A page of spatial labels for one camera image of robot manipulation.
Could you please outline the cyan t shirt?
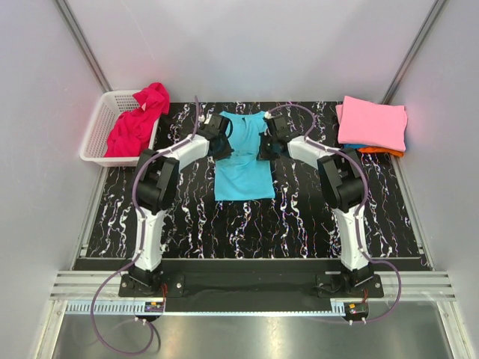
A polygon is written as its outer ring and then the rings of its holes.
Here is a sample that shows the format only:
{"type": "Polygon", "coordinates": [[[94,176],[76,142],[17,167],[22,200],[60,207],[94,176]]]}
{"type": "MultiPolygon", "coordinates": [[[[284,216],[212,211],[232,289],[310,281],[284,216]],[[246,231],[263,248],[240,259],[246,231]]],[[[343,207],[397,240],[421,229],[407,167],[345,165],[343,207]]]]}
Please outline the cyan t shirt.
{"type": "Polygon", "coordinates": [[[216,201],[247,201],[273,199],[275,189],[268,161],[257,158],[260,136],[266,131],[265,113],[222,116],[232,123],[228,141],[233,149],[230,157],[216,161],[214,198],[216,201]]]}

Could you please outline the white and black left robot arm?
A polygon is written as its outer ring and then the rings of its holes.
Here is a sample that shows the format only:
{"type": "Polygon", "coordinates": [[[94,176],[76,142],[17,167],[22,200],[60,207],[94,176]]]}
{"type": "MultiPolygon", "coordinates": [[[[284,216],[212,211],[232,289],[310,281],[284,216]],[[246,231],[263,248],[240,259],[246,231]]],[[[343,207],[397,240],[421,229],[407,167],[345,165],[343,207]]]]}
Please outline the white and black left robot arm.
{"type": "Polygon", "coordinates": [[[204,157],[230,157],[234,151],[229,143],[232,134],[232,120],[212,114],[177,144],[161,150],[146,149],[140,155],[132,183],[137,230],[128,275],[142,294],[152,296],[161,289],[162,228],[176,197],[180,172],[204,157]]]}

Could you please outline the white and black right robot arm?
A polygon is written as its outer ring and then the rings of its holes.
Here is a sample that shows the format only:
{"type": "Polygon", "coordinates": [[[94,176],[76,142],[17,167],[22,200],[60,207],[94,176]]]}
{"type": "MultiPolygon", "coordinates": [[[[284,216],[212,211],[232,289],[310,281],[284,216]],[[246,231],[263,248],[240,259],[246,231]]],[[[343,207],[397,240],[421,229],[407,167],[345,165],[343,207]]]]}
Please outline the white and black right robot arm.
{"type": "Polygon", "coordinates": [[[291,131],[283,116],[267,113],[263,120],[266,131],[260,134],[259,160],[285,156],[316,168],[324,201],[338,223],[341,272],[333,275],[329,284],[319,284],[319,291],[327,295],[359,295],[374,272],[364,231],[367,180],[355,150],[340,150],[305,138],[291,131]]]}

